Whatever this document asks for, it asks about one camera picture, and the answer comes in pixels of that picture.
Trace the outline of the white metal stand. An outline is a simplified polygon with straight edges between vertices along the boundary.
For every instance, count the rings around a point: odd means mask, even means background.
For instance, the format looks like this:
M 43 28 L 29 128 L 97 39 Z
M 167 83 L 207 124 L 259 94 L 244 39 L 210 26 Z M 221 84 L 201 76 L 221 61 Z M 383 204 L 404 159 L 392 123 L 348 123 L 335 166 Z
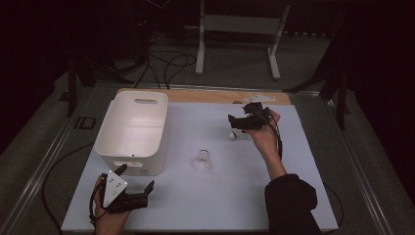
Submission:
M 283 11 L 278 18 L 212 15 L 206 13 L 205 5 L 206 0 L 201 0 L 199 21 L 199 47 L 195 70 L 195 73 L 197 75 L 202 75 L 204 73 L 206 51 L 205 32 L 222 31 L 273 35 L 275 37 L 275 40 L 273 45 L 267 49 L 267 57 L 273 79 L 278 80 L 281 78 L 276 58 L 276 51 L 283 34 L 288 14 L 291 9 L 291 6 L 289 4 L 284 6 Z

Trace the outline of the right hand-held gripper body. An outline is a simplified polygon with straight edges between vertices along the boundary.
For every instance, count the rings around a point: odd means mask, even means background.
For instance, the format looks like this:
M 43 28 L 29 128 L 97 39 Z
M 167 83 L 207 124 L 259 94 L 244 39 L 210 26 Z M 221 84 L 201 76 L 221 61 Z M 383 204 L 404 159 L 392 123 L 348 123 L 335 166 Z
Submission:
M 265 125 L 268 125 L 270 121 L 274 120 L 274 117 L 270 114 L 269 108 L 263 106 L 261 111 L 253 114 L 245 113 L 245 115 L 242 122 L 242 128 L 247 130 L 260 130 Z

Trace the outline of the white plastic storage bin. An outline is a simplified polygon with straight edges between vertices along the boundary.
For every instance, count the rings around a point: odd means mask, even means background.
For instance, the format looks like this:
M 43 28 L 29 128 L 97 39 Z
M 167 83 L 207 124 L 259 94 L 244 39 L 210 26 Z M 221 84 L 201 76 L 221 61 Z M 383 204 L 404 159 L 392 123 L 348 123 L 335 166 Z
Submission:
M 161 173 L 168 142 L 168 97 L 160 92 L 120 91 L 101 125 L 95 151 L 110 169 L 127 164 L 126 175 Z M 129 150 L 139 157 L 128 157 Z

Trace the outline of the person's right hand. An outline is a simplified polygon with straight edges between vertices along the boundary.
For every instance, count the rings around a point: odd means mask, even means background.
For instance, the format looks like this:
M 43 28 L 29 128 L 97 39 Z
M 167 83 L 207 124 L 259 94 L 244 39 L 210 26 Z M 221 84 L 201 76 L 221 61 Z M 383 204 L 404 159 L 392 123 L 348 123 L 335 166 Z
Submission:
M 270 121 L 260 130 L 247 130 L 256 148 L 265 160 L 281 160 L 280 137 L 277 123 L 280 115 L 270 110 Z

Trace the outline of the black metal stand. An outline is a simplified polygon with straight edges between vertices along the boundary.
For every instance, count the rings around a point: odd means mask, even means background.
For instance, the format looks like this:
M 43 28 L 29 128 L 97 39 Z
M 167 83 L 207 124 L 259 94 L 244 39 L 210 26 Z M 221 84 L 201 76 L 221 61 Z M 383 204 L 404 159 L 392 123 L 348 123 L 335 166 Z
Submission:
M 345 43 L 343 37 L 336 33 L 332 37 L 312 78 L 292 88 L 284 89 L 286 93 L 298 93 L 324 80 L 325 84 L 319 91 L 318 97 L 322 100 L 331 100 L 337 94 L 336 121 L 341 129 L 345 129 L 346 69 L 349 59 L 349 51 Z
M 123 78 L 114 71 L 106 68 L 105 66 L 93 61 L 87 56 L 68 56 L 68 113 L 67 116 L 71 117 L 77 106 L 77 82 L 76 78 L 79 77 L 81 83 L 86 86 L 93 86 L 96 80 L 93 76 L 88 75 L 88 71 L 95 70 L 107 75 L 112 80 L 123 84 L 132 84 L 131 80 Z

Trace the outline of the metal floor rail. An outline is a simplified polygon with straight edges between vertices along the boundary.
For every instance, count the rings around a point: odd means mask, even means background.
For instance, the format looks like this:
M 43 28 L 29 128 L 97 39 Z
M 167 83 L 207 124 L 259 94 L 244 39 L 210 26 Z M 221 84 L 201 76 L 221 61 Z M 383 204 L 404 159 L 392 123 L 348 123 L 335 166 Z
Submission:
M 74 124 L 56 90 L 0 155 L 0 235 L 13 235 Z
M 340 128 L 336 119 L 336 107 L 332 100 L 325 104 L 325 108 L 330 116 L 331 122 L 335 126 L 338 136 L 341 139 L 342 145 L 346 149 L 346 159 L 350 165 L 351 172 L 355 178 L 355 182 L 360 190 L 360 194 L 365 202 L 366 208 L 369 211 L 374 225 L 379 235 L 394 235 L 392 228 L 384 214 L 384 211 L 379 203 L 378 197 L 371 186 L 360 161 L 351 146 L 351 143 L 346 135 L 346 132 Z

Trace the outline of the pale blue table mat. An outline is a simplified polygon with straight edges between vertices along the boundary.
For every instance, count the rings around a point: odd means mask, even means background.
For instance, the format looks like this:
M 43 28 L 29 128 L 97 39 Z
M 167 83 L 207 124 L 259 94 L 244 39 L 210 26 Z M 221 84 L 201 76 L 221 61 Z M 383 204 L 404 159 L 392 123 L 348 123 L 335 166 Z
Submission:
M 323 231 L 338 228 L 320 173 L 293 105 L 264 105 L 281 115 L 283 165 L 316 189 L 312 211 Z M 231 140 L 227 116 L 243 115 L 242 105 L 179 103 L 168 107 L 166 160 L 156 176 L 123 176 L 127 190 L 142 192 L 155 180 L 147 208 L 134 211 L 125 225 L 137 232 L 261 232 L 268 228 L 264 187 L 266 166 L 250 136 Z M 192 168 L 206 149 L 211 170 Z M 97 176 L 109 168 L 93 150 L 74 192 L 62 230 L 90 232 L 89 199 Z

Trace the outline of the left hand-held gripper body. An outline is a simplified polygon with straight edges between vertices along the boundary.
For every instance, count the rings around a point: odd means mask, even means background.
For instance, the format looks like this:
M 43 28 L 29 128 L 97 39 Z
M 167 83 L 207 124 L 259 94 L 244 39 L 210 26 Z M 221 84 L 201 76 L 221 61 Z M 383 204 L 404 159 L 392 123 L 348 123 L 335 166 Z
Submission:
M 128 184 L 114 171 L 110 171 L 105 177 L 104 196 L 102 208 L 111 214 L 130 212 L 148 206 L 149 188 L 143 193 L 128 194 Z

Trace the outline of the person's left hand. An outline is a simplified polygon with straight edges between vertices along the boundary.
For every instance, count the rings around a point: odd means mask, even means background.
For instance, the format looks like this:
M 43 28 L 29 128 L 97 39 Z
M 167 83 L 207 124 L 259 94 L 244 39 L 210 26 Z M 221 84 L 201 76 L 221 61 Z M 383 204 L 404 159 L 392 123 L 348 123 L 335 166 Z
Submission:
M 130 211 L 110 214 L 101 207 L 101 190 L 98 190 L 95 197 L 95 234 L 96 235 L 121 235 L 124 225 L 130 216 Z

